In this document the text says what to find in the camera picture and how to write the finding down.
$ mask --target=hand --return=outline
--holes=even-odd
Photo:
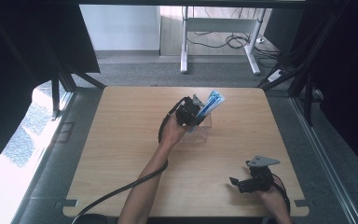
[[[173,112],[164,126],[160,144],[173,147],[182,140],[185,133],[190,129],[191,126],[180,126],[176,119],[176,112]]]
[[[275,183],[284,189],[282,181],[276,176],[273,177]],[[287,211],[283,196],[275,187],[271,187],[267,191],[258,190],[255,193],[260,197],[263,204],[279,224],[293,223]]]

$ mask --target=forearm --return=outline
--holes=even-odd
[[[161,168],[168,159],[172,147],[159,145],[149,163],[143,169],[139,178],[149,175]],[[155,200],[161,174],[152,177],[144,183],[131,189],[118,219],[119,224],[146,223]]]

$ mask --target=white wall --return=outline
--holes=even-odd
[[[159,7],[81,5],[94,50],[159,50]]]

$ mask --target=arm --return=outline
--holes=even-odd
[[[282,187],[282,182],[279,178],[274,176],[275,183]],[[280,192],[271,187],[267,191],[258,190],[255,192],[266,206],[267,210],[275,217],[278,224],[293,224],[292,219],[287,211],[286,204]]]
[[[188,128],[189,127],[182,127],[177,124],[175,113],[171,115],[165,124],[162,139],[156,152],[139,175],[139,178],[156,171],[164,165],[171,150],[183,138]],[[157,194],[160,178],[161,174],[156,175],[131,189],[120,217],[118,218],[119,224],[146,223]]]

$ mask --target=wooden table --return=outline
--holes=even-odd
[[[179,143],[169,157],[151,217],[265,217],[254,194],[240,194],[229,177],[251,178],[245,161],[262,155],[281,161],[270,166],[286,186],[292,216],[306,216],[304,200],[265,93],[260,89],[214,88],[226,100],[212,113],[204,143]],[[158,128],[184,96],[206,101],[213,88],[107,87],[63,208],[74,217],[104,194],[125,186],[141,173],[158,145]],[[129,191],[92,208],[90,213],[118,217]]]

